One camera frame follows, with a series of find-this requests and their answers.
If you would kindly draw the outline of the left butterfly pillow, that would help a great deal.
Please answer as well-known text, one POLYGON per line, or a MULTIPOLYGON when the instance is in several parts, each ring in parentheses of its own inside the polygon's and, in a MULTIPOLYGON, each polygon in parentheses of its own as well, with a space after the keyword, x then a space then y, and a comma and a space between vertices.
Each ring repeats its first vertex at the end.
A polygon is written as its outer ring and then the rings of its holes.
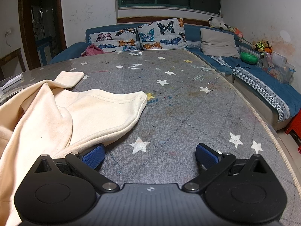
POLYGON ((113 32, 93 33, 88 35, 88 45, 91 44, 105 53, 138 50, 137 30, 129 27, 113 32))

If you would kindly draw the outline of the white remote control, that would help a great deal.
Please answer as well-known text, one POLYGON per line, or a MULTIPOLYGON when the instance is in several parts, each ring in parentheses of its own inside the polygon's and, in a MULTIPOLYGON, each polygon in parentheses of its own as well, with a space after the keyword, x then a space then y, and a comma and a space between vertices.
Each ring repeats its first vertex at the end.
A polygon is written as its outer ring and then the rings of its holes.
POLYGON ((11 85, 15 84, 16 82, 18 81, 21 81, 23 78, 23 74, 19 74, 17 76, 15 76, 14 78, 12 78, 11 80, 8 80, 8 82, 6 82, 2 87, 1 87, 1 90, 4 90, 8 87, 10 87, 11 85))

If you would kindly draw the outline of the red plastic stool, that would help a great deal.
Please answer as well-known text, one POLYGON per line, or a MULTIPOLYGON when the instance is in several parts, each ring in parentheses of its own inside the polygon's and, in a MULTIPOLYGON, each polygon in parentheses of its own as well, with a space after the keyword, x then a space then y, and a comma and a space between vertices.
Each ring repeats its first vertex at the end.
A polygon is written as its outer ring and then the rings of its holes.
POLYGON ((293 117, 285 129, 286 134, 291 134, 293 139, 298 144, 298 152, 301 153, 300 138, 301 138, 301 110, 293 117))

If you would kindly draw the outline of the dark wooden side table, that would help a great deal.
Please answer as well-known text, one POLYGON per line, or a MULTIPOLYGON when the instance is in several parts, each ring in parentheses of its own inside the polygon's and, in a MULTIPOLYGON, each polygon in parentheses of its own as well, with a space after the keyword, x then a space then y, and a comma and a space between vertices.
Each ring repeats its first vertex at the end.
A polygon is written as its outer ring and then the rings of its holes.
POLYGON ((21 48, 1 58, 1 80, 26 71, 21 48))

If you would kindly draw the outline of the pink crumpled cloth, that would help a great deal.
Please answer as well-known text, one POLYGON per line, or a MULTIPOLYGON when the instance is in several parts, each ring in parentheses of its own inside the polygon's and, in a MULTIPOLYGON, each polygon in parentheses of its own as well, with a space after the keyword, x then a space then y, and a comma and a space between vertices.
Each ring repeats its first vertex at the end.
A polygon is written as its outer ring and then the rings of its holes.
POLYGON ((100 54, 104 54, 104 53, 105 52, 102 49, 98 48, 94 44, 91 44, 82 52, 81 57, 100 55, 100 54))

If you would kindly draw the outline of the clear plastic toy box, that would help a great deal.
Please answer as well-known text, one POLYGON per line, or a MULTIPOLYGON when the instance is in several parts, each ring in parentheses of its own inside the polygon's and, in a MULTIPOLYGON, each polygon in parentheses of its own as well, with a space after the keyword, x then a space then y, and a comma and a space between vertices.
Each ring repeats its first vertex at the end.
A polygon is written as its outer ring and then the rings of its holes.
POLYGON ((295 67, 288 63, 287 58, 277 52, 265 53, 262 69, 281 83, 288 84, 291 80, 295 67))

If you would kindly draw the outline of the beige plain cushion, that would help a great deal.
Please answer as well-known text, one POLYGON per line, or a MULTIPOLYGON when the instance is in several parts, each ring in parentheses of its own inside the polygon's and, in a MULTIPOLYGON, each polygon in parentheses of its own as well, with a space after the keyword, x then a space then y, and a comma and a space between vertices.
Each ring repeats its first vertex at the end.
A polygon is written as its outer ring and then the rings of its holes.
POLYGON ((201 28, 201 51, 207 56, 239 58, 232 34, 201 28))

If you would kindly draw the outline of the grey star tablecloth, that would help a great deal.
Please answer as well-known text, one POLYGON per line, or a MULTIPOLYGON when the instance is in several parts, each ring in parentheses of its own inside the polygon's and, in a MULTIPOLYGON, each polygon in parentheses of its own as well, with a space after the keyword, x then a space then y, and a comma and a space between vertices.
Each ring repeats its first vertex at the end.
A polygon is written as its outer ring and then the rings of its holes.
POLYGON ((73 92, 147 96, 138 122, 104 145, 97 171, 118 192, 96 192, 64 158, 38 156, 13 202, 18 225, 300 225, 300 186, 278 141, 234 87, 183 50, 108 53, 23 74, 14 96, 59 73, 83 72, 73 92), (205 172, 203 143, 236 162, 204 193, 182 186, 205 172))

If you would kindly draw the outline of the right butterfly pillow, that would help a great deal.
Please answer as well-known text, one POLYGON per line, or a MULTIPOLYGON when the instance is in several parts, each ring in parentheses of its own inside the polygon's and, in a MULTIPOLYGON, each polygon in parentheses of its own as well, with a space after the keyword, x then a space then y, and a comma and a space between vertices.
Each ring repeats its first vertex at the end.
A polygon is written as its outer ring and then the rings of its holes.
POLYGON ((187 50, 184 19, 181 17, 150 22, 137 28, 144 50, 187 50))

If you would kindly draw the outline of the green round bowl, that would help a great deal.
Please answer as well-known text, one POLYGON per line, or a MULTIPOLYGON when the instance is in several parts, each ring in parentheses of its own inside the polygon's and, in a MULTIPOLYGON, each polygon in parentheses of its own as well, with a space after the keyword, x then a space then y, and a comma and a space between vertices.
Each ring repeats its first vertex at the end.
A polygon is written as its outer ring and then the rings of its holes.
POLYGON ((240 53, 240 59, 247 63, 247 64, 251 64, 251 65, 256 65, 258 63, 258 57, 255 55, 252 55, 250 53, 246 53, 246 52, 241 52, 240 53))

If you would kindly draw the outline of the cream garment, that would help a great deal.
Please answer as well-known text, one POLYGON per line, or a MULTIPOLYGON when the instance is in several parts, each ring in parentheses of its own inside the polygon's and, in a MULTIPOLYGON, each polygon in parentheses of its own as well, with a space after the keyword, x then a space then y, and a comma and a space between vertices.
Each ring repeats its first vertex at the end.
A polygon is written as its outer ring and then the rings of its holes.
POLYGON ((109 145, 138 122, 147 103, 144 92, 73 92, 83 77, 83 72, 63 71, 1 105, 1 225, 21 222, 13 198, 38 156, 64 158, 109 145))

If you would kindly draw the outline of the blue corner sofa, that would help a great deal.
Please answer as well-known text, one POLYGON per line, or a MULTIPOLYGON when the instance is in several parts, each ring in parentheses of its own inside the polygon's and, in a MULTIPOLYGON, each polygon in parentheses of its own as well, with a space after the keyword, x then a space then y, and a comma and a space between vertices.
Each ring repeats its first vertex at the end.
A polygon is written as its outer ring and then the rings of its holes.
MULTIPOLYGON (((123 31, 124 28, 151 26, 147 24, 116 24, 112 26, 95 27, 86 31, 86 41, 78 42, 56 55, 50 64, 79 58, 81 53, 92 42, 92 35, 123 31)), ((241 59, 233 57, 207 56, 201 50, 201 29, 209 27, 184 24, 188 50, 205 61, 209 66, 222 73, 227 80, 247 98, 259 113, 272 125, 275 130, 286 127, 291 121, 300 119, 300 93, 289 84, 284 84, 263 70, 263 60, 256 65, 250 65, 241 59)))

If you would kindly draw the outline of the orange yellow plush toys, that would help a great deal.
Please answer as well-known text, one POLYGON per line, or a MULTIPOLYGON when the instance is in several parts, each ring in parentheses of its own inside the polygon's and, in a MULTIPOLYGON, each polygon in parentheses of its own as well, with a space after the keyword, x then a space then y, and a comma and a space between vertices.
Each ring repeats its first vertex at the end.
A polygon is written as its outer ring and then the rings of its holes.
POLYGON ((260 53, 272 54, 272 43, 268 40, 261 40, 257 42, 253 41, 252 50, 260 53))

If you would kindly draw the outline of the panda plush toy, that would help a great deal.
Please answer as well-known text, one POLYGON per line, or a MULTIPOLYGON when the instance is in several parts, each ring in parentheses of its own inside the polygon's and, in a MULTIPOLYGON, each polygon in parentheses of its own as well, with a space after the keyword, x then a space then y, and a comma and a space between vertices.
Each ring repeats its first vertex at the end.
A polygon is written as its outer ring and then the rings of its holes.
POLYGON ((218 21, 215 17, 211 17, 208 20, 209 27, 219 29, 219 30, 226 30, 228 31, 230 27, 225 24, 223 21, 218 21))

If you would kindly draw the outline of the dark wooden door frame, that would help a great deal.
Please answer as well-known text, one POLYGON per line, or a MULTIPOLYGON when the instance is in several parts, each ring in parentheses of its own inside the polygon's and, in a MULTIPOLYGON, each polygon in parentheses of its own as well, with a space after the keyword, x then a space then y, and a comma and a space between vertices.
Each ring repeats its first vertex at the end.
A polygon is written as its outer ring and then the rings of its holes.
POLYGON ((20 33, 30 70, 67 48, 61 0, 18 0, 20 33))

